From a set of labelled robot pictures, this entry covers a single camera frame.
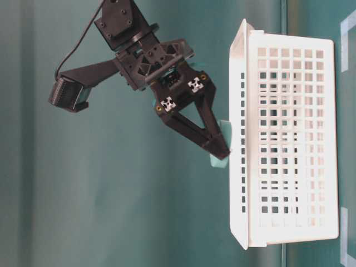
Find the white tape line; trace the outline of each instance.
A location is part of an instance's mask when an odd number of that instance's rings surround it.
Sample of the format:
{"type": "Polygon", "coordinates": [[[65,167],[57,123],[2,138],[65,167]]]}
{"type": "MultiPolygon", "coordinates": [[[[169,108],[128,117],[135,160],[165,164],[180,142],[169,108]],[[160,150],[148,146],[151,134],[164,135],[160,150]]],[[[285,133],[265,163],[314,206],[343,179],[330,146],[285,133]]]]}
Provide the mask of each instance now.
{"type": "Polygon", "coordinates": [[[356,10],[340,24],[341,72],[349,70],[349,31],[356,26],[356,10]]]}
{"type": "Polygon", "coordinates": [[[348,210],[341,207],[341,224],[340,224],[340,263],[345,267],[356,267],[356,259],[347,253],[348,243],[348,210]]]}

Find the square hole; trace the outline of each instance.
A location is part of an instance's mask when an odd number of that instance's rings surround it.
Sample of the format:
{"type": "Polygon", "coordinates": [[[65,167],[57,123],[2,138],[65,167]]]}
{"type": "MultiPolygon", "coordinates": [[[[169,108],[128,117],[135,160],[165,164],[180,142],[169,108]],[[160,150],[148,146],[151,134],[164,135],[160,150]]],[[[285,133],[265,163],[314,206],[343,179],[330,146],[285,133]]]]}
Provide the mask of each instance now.
{"type": "Polygon", "coordinates": [[[317,86],[317,93],[324,93],[324,86],[318,85],[317,86]]]}
{"type": "Polygon", "coordinates": [[[317,70],[318,71],[324,70],[324,62],[317,62],[317,70]]]}
{"type": "Polygon", "coordinates": [[[270,110],[270,115],[271,116],[277,116],[278,115],[278,111],[277,110],[270,110]]]}
{"type": "Polygon", "coordinates": [[[271,103],[271,105],[277,105],[277,97],[276,96],[271,96],[270,97],[270,103],[271,103]]]}
{"type": "Polygon", "coordinates": [[[294,93],[301,93],[301,85],[293,85],[294,93]]]}
{"type": "Polygon", "coordinates": [[[324,117],[324,110],[317,110],[318,117],[324,117]]]}
{"type": "Polygon", "coordinates": [[[301,69],[301,61],[293,61],[293,68],[295,70],[300,70],[301,69]]]}
{"type": "Polygon", "coordinates": [[[293,97],[293,104],[294,105],[301,105],[301,97],[300,96],[294,96],[293,97]]]}
{"type": "Polygon", "coordinates": [[[324,58],[324,51],[317,50],[317,58],[324,58]]]}
{"type": "Polygon", "coordinates": [[[318,82],[323,82],[324,81],[324,75],[322,73],[317,74],[317,81],[318,82]]]}
{"type": "Polygon", "coordinates": [[[277,93],[278,92],[278,86],[275,84],[270,85],[270,92],[271,93],[277,93]]]}
{"type": "Polygon", "coordinates": [[[290,85],[282,85],[282,93],[289,93],[290,85]]]}
{"type": "Polygon", "coordinates": [[[289,81],[290,79],[290,73],[289,72],[282,72],[282,80],[283,81],[289,81]]]}
{"type": "Polygon", "coordinates": [[[305,121],[305,128],[308,130],[313,129],[313,121],[305,121]]]}
{"type": "Polygon", "coordinates": [[[301,50],[293,49],[293,57],[301,57],[301,50]]]}
{"type": "Polygon", "coordinates": [[[282,105],[289,105],[289,97],[282,96],[282,105]]]}
{"type": "Polygon", "coordinates": [[[312,85],[306,85],[305,86],[305,93],[313,93],[313,86],[312,85]]]}
{"type": "Polygon", "coordinates": [[[293,73],[293,80],[294,81],[301,81],[301,73],[300,72],[294,72],[293,73]]]}
{"type": "Polygon", "coordinates": [[[307,82],[312,82],[313,81],[313,74],[312,73],[306,73],[305,74],[305,80],[307,82]]]}
{"type": "Polygon", "coordinates": [[[267,61],[266,60],[258,60],[258,67],[259,68],[267,68],[267,61]]]}
{"type": "Polygon", "coordinates": [[[313,57],[313,50],[305,50],[305,57],[312,58],[313,57]]]}
{"type": "Polygon", "coordinates": [[[269,55],[270,55],[271,57],[277,57],[277,56],[278,56],[278,49],[277,49],[277,48],[271,48],[269,55]]]}
{"type": "Polygon", "coordinates": [[[324,105],[324,98],[323,97],[317,97],[317,105],[318,106],[324,105]]]}
{"type": "Polygon", "coordinates": [[[265,57],[266,56],[266,48],[258,48],[258,56],[265,57]]]}
{"type": "Polygon", "coordinates": [[[313,104],[313,98],[312,97],[306,97],[305,98],[305,104],[311,106],[313,104]]]}
{"type": "Polygon", "coordinates": [[[305,69],[306,70],[312,70],[313,69],[312,61],[305,61],[305,69]]]}
{"type": "Polygon", "coordinates": [[[282,57],[289,57],[289,49],[287,48],[282,49],[282,57]]]}
{"type": "Polygon", "coordinates": [[[266,72],[260,72],[260,79],[267,79],[267,73],[266,72]]]}
{"type": "Polygon", "coordinates": [[[267,85],[262,83],[260,84],[260,92],[261,93],[267,93],[267,85]]]}
{"type": "Polygon", "coordinates": [[[271,72],[271,80],[277,80],[277,73],[276,72],[271,72]]]}
{"type": "Polygon", "coordinates": [[[269,64],[270,68],[278,68],[278,60],[271,60],[269,64]]]}
{"type": "Polygon", "coordinates": [[[267,98],[265,96],[260,96],[260,104],[267,105],[267,98]]]}
{"type": "Polygon", "coordinates": [[[283,69],[289,68],[289,60],[282,60],[282,68],[283,69]]]}

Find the wire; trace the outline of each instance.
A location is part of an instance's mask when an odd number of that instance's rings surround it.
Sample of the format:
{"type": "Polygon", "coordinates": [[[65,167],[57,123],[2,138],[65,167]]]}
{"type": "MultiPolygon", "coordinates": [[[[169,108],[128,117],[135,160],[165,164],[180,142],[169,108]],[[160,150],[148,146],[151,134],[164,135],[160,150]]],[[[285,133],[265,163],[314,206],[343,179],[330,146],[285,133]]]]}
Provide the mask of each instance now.
{"type": "Polygon", "coordinates": [[[84,32],[82,33],[82,36],[80,37],[79,41],[77,42],[77,44],[74,46],[73,50],[71,52],[69,52],[64,59],[62,60],[62,62],[58,65],[58,67],[56,68],[55,71],[55,79],[56,81],[58,81],[58,73],[60,72],[62,66],[64,65],[64,63],[66,63],[66,61],[74,54],[74,52],[78,49],[78,47],[80,46],[80,44],[82,43],[85,35],[87,34],[87,32],[89,31],[91,25],[93,24],[95,18],[98,16],[102,6],[104,5],[105,0],[102,0],[101,3],[98,6],[98,9],[96,10],[94,16],[92,17],[92,19],[90,20],[89,24],[87,25],[87,27],[85,28],[84,32]]]}

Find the grid pattern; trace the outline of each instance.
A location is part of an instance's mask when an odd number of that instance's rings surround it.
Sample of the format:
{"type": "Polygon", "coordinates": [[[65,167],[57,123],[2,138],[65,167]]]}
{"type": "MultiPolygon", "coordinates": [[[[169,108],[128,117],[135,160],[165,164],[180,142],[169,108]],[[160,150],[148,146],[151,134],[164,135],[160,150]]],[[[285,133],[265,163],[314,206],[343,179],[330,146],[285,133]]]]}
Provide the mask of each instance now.
{"type": "Polygon", "coordinates": [[[260,226],[323,226],[324,51],[257,52],[260,226]]]}
{"type": "Polygon", "coordinates": [[[245,73],[241,73],[241,203],[242,203],[242,213],[246,213],[246,176],[247,176],[247,166],[246,166],[246,127],[245,127],[245,116],[246,116],[246,90],[245,90],[245,73]]]}

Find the basket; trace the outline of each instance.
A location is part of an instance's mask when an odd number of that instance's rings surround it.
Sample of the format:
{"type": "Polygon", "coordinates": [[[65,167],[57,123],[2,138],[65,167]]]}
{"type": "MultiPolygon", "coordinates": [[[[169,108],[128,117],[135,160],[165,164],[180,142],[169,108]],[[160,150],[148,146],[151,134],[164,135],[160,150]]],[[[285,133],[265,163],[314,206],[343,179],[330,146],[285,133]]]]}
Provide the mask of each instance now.
{"type": "Polygon", "coordinates": [[[243,20],[230,49],[230,227],[251,246],[339,235],[334,45],[243,20]]]}

